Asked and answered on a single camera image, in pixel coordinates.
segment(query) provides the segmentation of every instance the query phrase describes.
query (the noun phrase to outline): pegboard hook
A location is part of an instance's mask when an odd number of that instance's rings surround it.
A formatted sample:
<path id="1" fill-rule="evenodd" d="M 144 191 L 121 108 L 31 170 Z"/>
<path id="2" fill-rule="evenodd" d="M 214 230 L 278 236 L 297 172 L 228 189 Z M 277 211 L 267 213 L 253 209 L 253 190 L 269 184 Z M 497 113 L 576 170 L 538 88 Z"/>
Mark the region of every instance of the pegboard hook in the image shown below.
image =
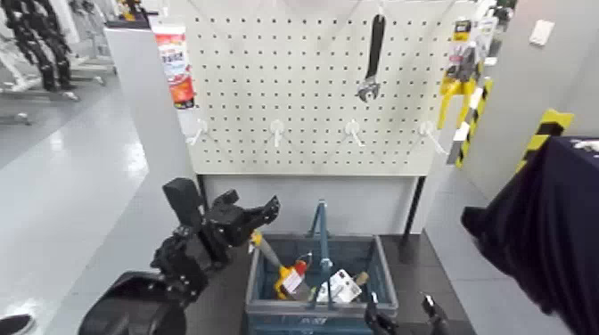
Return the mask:
<path id="1" fill-rule="evenodd" d="M 201 118 L 198 118 L 197 121 L 198 121 L 198 131 L 195 133 L 194 137 L 187 138 L 187 140 L 186 140 L 186 142 L 188 144 L 190 144 L 191 146 L 194 146 L 198 142 L 198 139 L 200 138 L 200 136 L 202 134 L 208 133 L 208 123 L 206 123 L 206 121 L 204 121 Z"/>
<path id="2" fill-rule="evenodd" d="M 357 146 L 359 147 L 365 147 L 365 145 L 362 143 L 362 141 L 360 141 L 359 137 L 357 137 L 357 133 L 360 131 L 360 125 L 356 122 L 356 120 L 353 118 L 350 122 L 348 122 L 347 125 L 345 125 L 345 135 L 350 136 L 354 138 L 354 141 L 356 141 Z"/>
<path id="3" fill-rule="evenodd" d="M 435 136 L 432 135 L 433 128 L 434 128 L 434 125 L 432 125 L 432 122 L 425 121 L 425 122 L 421 123 L 420 126 L 418 127 L 418 134 L 420 134 L 420 136 L 423 136 L 423 137 L 428 137 L 429 140 L 431 140 L 431 142 L 434 144 L 435 151 L 437 153 L 449 155 L 449 152 L 445 151 L 445 149 L 443 149 L 443 146 L 441 146 L 441 143 L 439 143 L 439 141 L 437 141 Z"/>
<path id="4" fill-rule="evenodd" d="M 270 132 L 273 133 L 273 135 L 275 136 L 275 148 L 279 147 L 284 130 L 285 125 L 280 119 L 276 119 L 275 121 L 270 123 Z"/>
<path id="5" fill-rule="evenodd" d="M 379 0 L 379 15 L 381 15 L 381 18 L 379 18 L 379 20 L 382 20 L 382 16 L 384 16 L 384 10 L 383 10 L 383 0 Z"/>

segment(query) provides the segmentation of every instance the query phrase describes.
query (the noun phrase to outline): black metal leg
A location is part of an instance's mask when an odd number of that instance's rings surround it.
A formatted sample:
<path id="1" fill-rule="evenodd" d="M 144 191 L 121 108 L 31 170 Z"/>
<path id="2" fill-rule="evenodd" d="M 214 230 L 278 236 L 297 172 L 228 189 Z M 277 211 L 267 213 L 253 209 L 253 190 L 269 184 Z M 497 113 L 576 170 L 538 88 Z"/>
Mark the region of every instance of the black metal leg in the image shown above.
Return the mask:
<path id="1" fill-rule="evenodd" d="M 410 212 L 407 214 L 406 227 L 404 228 L 404 236 L 401 238 L 401 245 L 404 246 L 410 237 L 412 231 L 412 224 L 414 223 L 414 217 L 416 210 L 418 209 L 418 202 L 420 202 L 420 196 L 423 193 L 424 181 L 426 176 L 419 176 L 418 182 L 416 182 L 416 189 L 414 190 L 414 197 L 412 198 L 412 205 L 410 205 Z"/>
<path id="2" fill-rule="evenodd" d="M 207 211 L 209 209 L 208 194 L 206 193 L 206 185 L 204 183 L 204 175 L 196 174 L 196 178 L 198 179 L 198 187 L 200 188 L 201 205 L 204 207 L 204 210 Z"/>

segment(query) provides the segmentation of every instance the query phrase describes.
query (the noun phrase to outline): white pegboard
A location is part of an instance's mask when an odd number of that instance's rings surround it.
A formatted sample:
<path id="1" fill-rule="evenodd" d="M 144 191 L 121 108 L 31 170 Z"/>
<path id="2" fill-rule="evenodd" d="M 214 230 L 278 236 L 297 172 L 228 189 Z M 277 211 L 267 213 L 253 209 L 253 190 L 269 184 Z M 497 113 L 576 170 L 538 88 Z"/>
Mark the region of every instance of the white pegboard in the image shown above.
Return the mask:
<path id="1" fill-rule="evenodd" d="M 379 2 L 189 0 L 183 17 L 196 108 L 208 133 L 189 146 L 203 174 L 423 176 L 454 22 L 475 3 L 385 2 L 378 99 L 361 102 Z M 272 121 L 284 124 L 275 148 Z M 358 147 L 344 128 L 360 125 Z"/>

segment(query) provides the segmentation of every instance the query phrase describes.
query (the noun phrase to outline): black cloth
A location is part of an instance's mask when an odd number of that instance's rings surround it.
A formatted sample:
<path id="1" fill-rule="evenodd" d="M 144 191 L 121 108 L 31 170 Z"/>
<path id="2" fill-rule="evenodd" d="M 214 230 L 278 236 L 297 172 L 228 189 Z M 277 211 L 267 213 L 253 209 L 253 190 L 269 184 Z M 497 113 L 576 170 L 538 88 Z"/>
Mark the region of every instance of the black cloth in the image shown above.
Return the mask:
<path id="1" fill-rule="evenodd" d="M 599 334 L 599 158 L 550 137 L 486 208 L 466 208 L 481 253 L 545 313 Z"/>

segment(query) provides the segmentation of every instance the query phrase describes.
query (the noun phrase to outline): adjustable wrench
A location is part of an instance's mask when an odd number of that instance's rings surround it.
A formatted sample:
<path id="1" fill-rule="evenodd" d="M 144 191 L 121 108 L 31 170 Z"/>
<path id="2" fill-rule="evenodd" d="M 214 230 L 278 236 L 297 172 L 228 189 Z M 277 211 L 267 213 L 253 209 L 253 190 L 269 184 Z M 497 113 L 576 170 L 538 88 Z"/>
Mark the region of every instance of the adjustable wrench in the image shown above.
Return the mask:
<path id="1" fill-rule="evenodd" d="M 367 97 L 376 99 L 379 95 L 381 84 L 376 82 L 376 71 L 381 58 L 382 38 L 385 33 L 385 17 L 377 14 L 373 19 L 373 35 L 370 39 L 370 56 L 368 58 L 368 71 L 364 81 L 357 87 L 357 94 L 363 102 L 368 102 Z"/>

